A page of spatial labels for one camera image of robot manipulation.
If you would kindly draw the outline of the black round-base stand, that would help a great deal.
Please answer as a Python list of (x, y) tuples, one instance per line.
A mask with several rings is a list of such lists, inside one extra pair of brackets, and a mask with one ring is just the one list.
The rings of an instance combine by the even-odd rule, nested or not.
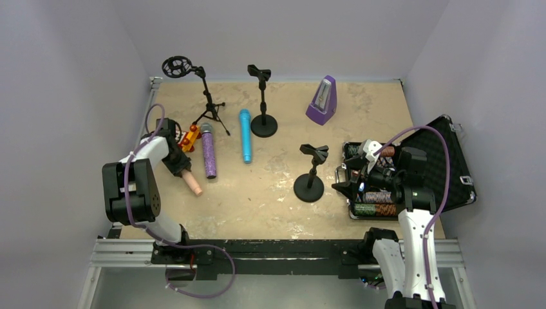
[(250, 128), (252, 133), (257, 137), (268, 138), (278, 130), (276, 119), (267, 114), (267, 103), (265, 101), (265, 90), (272, 72), (269, 69), (259, 69), (255, 64), (249, 64), (247, 71), (250, 76), (258, 79), (258, 88), (261, 93), (261, 102), (259, 105), (261, 114), (251, 121)]
[(312, 156), (312, 168), (308, 173), (296, 178), (293, 190), (299, 200), (312, 203), (319, 200), (325, 191), (323, 181), (317, 176), (317, 166), (325, 163), (329, 147), (327, 145), (313, 147), (310, 144), (301, 144), (299, 150), (304, 155)]

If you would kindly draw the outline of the purple metronome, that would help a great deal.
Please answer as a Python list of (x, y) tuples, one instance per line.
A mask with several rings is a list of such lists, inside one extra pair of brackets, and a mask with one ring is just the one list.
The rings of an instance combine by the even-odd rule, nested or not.
[(316, 124), (323, 126), (335, 115), (336, 110), (336, 80), (332, 76), (326, 75), (321, 80), (305, 115)]

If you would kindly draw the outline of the black round-base stand front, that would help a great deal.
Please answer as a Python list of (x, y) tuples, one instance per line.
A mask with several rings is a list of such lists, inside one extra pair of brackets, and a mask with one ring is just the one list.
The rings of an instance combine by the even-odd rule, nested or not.
[(299, 150), (304, 155), (312, 156), (312, 168), (308, 173), (296, 178), (293, 190), (299, 200), (312, 203), (319, 200), (325, 191), (323, 181), (317, 176), (317, 166), (325, 163), (329, 147), (327, 145), (313, 147), (310, 144), (301, 144)]

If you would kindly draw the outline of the black tripod mic stand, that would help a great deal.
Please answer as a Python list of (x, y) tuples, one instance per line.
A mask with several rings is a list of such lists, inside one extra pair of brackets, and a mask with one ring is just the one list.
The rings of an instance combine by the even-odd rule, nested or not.
[(220, 107), (225, 106), (226, 103), (222, 102), (216, 104), (213, 102), (206, 81), (206, 72), (203, 66), (195, 66), (187, 57), (176, 55), (167, 58), (162, 63), (162, 71), (165, 76), (171, 79), (180, 79), (190, 73), (193, 73), (197, 77), (201, 78), (203, 84), (203, 95), (206, 98), (205, 111), (192, 123), (192, 125), (196, 126), (201, 119), (206, 118), (215, 122), (219, 122), (225, 130), (226, 134), (228, 136), (231, 135), (230, 131), (226, 128), (225, 124), (218, 114)]

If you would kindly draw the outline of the black poker chip case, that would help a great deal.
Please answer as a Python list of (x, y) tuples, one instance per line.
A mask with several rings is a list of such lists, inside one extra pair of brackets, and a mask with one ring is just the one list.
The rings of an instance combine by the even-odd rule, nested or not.
[[(476, 189), (466, 159), (462, 153), (460, 142), (458, 141), (458, 129), (451, 117), (449, 115), (441, 115), (431, 121), (428, 126), (442, 135), (449, 154), (449, 190), (443, 211), (450, 211), (474, 203), (477, 198)], [(360, 177), (356, 180), (355, 177), (357, 176), (358, 171), (348, 169), (345, 164), (343, 164), (345, 159), (357, 155), (359, 146), (359, 142), (344, 142), (342, 144), (342, 165), (340, 165), (335, 172), (336, 183), (345, 181), (362, 182), (358, 199), (356, 201), (347, 199), (349, 215), (353, 220), (395, 220), (397, 216), (364, 217), (353, 215), (353, 206), (356, 203), (393, 204), (367, 202), (364, 199), (364, 178)], [(418, 129), (400, 142), (390, 145), (386, 151), (398, 151), (403, 147), (412, 147), (426, 153), (427, 162), (424, 165), (423, 175), (424, 187), (432, 190), (435, 195), (436, 205), (437, 207), (440, 207), (446, 180), (446, 156), (441, 140), (436, 134), (429, 130)]]

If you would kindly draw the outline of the green poker chip roll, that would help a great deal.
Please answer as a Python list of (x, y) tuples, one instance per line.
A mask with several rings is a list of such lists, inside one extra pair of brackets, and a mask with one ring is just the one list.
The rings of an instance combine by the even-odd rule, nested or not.
[(353, 206), (353, 215), (354, 216), (376, 216), (376, 204), (369, 203), (356, 203)]

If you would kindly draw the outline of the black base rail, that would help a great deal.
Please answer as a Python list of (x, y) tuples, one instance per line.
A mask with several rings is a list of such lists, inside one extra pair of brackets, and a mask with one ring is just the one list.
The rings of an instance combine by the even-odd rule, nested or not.
[(359, 277), (379, 264), (370, 240), (192, 239), (188, 248), (157, 248), (150, 239), (98, 239), (93, 267), (192, 270), (199, 280), (218, 275)]

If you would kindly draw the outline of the purple glitter microphone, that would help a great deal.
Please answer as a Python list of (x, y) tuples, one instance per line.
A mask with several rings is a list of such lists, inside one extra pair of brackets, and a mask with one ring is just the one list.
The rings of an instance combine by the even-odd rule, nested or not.
[(213, 128), (209, 123), (202, 123), (200, 126), (202, 134), (203, 159), (205, 166), (205, 175), (207, 179), (217, 177), (216, 155), (214, 148)]

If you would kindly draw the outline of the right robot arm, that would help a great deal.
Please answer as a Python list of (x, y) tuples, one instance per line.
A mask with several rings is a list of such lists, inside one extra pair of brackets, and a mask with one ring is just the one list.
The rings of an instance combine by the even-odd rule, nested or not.
[(358, 172), (367, 186), (391, 194), (404, 243), (399, 243), (393, 230), (378, 228), (371, 228), (363, 241), (384, 278), (389, 295), (385, 308), (452, 308), (438, 277), (434, 232), (449, 193), (449, 150), (443, 147), (446, 179), (442, 201), (437, 204), (434, 192), (424, 181), (427, 153), (412, 147), (396, 147), (392, 155), (394, 167), (389, 169), (378, 164), (387, 148), (369, 140), (352, 154), (345, 151), (342, 166), (347, 180), (337, 181), (332, 187), (346, 196), (353, 193), (357, 187), (354, 172)]

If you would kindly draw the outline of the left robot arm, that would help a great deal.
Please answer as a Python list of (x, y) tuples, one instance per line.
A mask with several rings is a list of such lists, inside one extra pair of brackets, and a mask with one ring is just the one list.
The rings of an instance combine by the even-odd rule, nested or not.
[(190, 158), (178, 145), (179, 132), (174, 120), (159, 119), (155, 131), (144, 135), (134, 151), (102, 167), (108, 220), (144, 231), (156, 241), (157, 248), (188, 248), (189, 235), (181, 224), (161, 211), (154, 168), (164, 164), (197, 196), (203, 192), (191, 172)]

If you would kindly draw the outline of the red poker chip roll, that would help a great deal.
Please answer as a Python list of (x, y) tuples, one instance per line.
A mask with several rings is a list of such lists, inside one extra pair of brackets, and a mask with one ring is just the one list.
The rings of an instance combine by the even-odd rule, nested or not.
[(378, 217), (394, 217), (397, 208), (394, 204), (375, 204), (375, 215)]

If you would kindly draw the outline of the pink plastic microphone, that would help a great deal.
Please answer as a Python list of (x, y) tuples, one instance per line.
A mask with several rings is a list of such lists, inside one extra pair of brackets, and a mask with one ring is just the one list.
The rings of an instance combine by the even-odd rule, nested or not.
[(182, 179), (196, 196), (201, 196), (203, 194), (203, 190), (196, 178), (193, 176), (192, 172), (188, 171), (187, 169), (183, 169), (181, 175)]

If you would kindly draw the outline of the red yellow toy block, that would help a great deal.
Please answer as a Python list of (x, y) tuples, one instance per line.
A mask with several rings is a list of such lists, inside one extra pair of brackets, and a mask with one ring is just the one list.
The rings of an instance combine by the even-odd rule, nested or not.
[(178, 130), (178, 145), (184, 153), (191, 153), (195, 150), (195, 142), (201, 137), (200, 128), (196, 124), (192, 124), (187, 131)]

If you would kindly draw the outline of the blue plastic microphone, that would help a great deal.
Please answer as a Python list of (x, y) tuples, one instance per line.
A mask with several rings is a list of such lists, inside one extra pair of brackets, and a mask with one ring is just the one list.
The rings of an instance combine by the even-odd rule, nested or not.
[(250, 112), (248, 109), (242, 109), (239, 113), (241, 127), (241, 150), (242, 158), (245, 164), (252, 162), (252, 146), (251, 146), (251, 129), (250, 129)]

